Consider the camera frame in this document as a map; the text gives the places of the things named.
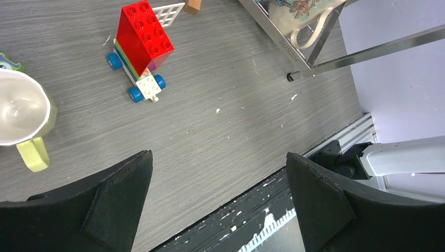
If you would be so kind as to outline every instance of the gray table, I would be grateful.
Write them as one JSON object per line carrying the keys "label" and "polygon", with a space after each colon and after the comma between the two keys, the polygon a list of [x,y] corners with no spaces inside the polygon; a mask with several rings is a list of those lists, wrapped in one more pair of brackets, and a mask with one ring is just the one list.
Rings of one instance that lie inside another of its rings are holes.
{"label": "gray table", "polygon": [[[0,149],[1,201],[151,149],[153,179],[133,246],[147,251],[282,167],[288,151],[303,153],[361,115],[349,68],[287,82],[291,64],[236,0],[179,14],[166,29],[176,50],[155,72],[167,88],[157,103],[134,104],[127,76],[105,60],[112,40],[102,46],[133,1],[0,4],[0,51],[23,63],[59,108],[44,137],[48,169],[32,173],[15,148]],[[345,53],[338,27],[324,53]]]}

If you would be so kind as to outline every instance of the mug handle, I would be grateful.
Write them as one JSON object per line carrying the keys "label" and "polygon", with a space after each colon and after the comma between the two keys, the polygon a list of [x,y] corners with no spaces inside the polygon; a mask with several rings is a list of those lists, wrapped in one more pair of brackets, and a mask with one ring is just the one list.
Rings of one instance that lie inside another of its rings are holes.
{"label": "mug handle", "polygon": [[49,157],[43,139],[33,138],[16,145],[26,166],[33,172],[40,172],[49,166]]}
{"label": "mug handle", "polygon": [[320,15],[319,21],[317,22],[317,26],[315,27],[314,33],[311,35],[311,37],[309,38],[308,42],[306,42],[306,44],[304,45],[299,45],[298,42],[296,41],[296,37],[298,35],[298,33],[300,33],[300,29],[295,29],[292,34],[291,34],[291,44],[293,47],[295,47],[296,49],[308,49],[309,47],[312,46],[312,44],[317,40],[317,37],[319,36],[321,30],[323,29],[323,25],[324,22],[326,21],[327,17],[329,16],[329,14],[331,13],[333,9],[328,9],[325,12],[323,12]]}

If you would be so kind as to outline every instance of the green toy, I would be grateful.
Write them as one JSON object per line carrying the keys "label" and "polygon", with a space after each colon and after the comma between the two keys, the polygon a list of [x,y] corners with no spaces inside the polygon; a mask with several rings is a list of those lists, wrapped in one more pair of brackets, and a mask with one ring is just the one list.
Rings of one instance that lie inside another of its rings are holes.
{"label": "green toy", "polygon": [[0,52],[0,68],[23,72],[25,67],[20,63],[14,63],[2,52]]}

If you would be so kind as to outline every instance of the dish rack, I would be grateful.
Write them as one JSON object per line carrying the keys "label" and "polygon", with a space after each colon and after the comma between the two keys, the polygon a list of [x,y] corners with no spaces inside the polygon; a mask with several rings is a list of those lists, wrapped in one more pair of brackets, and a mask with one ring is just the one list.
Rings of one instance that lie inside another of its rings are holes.
{"label": "dish rack", "polygon": [[319,56],[326,40],[331,33],[332,28],[340,16],[343,8],[358,1],[348,0],[344,4],[338,6],[332,11],[328,20],[324,24],[323,31],[317,38],[317,41],[312,46],[312,51],[306,57],[302,51],[294,48],[289,39],[283,36],[270,21],[268,13],[260,0],[239,0],[243,7],[255,19],[255,21],[263,28],[269,37],[275,42],[278,48],[286,55],[286,57],[293,63],[298,71],[287,74],[288,81],[295,81],[298,79],[315,76],[323,72],[331,71],[337,68],[350,66],[359,62],[378,58],[384,55],[396,53],[405,49],[416,46],[421,46],[430,42],[441,40],[445,38],[445,25],[436,26],[400,39],[396,39],[378,46],[367,48],[353,54],[332,59],[315,65],[315,61]]}

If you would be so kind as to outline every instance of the cup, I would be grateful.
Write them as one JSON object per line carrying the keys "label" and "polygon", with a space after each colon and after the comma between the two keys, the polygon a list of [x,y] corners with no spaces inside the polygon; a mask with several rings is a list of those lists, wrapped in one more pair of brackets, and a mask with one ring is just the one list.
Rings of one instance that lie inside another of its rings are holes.
{"label": "cup", "polygon": [[0,146],[15,145],[33,172],[49,165],[42,136],[56,122],[57,108],[30,76],[0,68]]}
{"label": "cup", "polygon": [[[333,9],[346,0],[271,0],[269,19],[296,49],[307,49],[316,41],[327,17]],[[308,42],[299,45],[296,37],[306,25],[317,20],[317,25]]]}

